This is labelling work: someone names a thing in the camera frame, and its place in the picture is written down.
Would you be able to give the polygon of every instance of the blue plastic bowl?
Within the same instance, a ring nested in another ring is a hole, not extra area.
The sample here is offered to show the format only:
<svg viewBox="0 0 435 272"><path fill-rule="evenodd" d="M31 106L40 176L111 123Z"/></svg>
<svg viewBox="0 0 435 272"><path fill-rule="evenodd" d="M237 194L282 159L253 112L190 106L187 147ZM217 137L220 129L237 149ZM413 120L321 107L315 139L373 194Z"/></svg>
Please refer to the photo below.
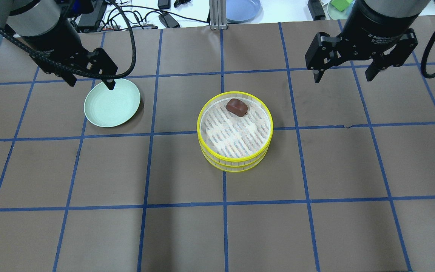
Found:
<svg viewBox="0 0 435 272"><path fill-rule="evenodd" d="M226 0L226 17L230 23L245 23L254 19L260 8L259 0Z"/></svg>

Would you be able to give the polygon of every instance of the metal bracket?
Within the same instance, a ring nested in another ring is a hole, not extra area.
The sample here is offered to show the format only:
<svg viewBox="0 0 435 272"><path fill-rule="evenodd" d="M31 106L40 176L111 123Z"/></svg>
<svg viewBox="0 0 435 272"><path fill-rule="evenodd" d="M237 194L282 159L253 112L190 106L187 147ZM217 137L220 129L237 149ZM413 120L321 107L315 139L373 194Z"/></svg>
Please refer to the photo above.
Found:
<svg viewBox="0 0 435 272"><path fill-rule="evenodd" d="M226 19L226 0L209 0L209 17L211 30L228 29Z"/></svg>

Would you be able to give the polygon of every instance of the green cube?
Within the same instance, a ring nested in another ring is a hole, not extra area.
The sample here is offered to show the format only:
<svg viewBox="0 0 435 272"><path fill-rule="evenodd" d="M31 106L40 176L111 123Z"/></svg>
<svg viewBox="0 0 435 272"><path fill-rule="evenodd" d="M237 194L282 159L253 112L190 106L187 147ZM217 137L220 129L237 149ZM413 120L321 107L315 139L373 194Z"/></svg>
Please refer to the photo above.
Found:
<svg viewBox="0 0 435 272"><path fill-rule="evenodd" d="M338 11L344 11L353 0L332 0L331 3Z"/></svg>

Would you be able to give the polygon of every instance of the brown object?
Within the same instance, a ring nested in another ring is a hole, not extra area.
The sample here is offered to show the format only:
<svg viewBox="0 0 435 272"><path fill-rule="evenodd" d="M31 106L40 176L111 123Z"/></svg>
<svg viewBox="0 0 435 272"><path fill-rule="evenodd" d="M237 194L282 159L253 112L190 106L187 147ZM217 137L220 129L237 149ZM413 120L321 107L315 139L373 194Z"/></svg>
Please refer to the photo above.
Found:
<svg viewBox="0 0 435 272"><path fill-rule="evenodd" d="M232 98L226 105L226 109L237 116L243 117L247 114L248 107L243 101Z"/></svg>

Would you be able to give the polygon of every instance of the white plate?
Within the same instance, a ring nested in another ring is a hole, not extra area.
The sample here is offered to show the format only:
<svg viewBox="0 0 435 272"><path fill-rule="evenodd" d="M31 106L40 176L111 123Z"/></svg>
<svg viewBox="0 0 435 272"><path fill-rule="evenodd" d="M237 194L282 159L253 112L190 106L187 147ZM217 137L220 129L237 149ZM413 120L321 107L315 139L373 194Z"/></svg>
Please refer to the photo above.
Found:
<svg viewBox="0 0 435 272"><path fill-rule="evenodd" d="M127 122L139 105L137 86L126 79L116 79L112 91L103 82L93 87L85 98L83 111L95 126L114 127Z"/></svg>

